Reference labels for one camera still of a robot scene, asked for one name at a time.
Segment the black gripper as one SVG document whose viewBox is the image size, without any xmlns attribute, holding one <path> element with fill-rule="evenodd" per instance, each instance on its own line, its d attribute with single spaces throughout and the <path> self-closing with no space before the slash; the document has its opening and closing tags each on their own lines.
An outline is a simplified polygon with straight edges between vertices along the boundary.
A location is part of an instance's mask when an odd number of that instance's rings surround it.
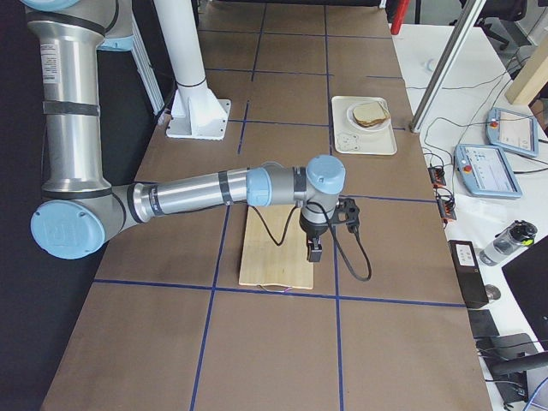
<svg viewBox="0 0 548 411">
<path fill-rule="evenodd" d="M 322 258 L 323 248 L 320 237 L 329 228 L 329 218 L 323 212 L 313 212 L 309 209 L 301 209 L 299 225 L 306 234 L 307 261 L 319 262 Z"/>
</svg>

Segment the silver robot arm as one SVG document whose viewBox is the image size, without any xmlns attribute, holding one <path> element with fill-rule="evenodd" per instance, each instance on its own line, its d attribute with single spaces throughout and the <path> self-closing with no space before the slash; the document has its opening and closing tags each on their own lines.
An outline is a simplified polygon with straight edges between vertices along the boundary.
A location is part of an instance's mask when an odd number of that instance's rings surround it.
<svg viewBox="0 0 548 411">
<path fill-rule="evenodd" d="M 103 175 L 97 53 L 129 51 L 129 1 L 28 1 L 27 25 L 39 38 L 50 176 L 34 212 L 34 240 L 49 254 L 79 259 L 120 232 L 154 217 L 245 203 L 291 205 L 307 235 L 307 258 L 334 223 L 346 170 L 330 155 L 304 167 L 267 163 L 164 183 L 112 186 Z"/>
</svg>

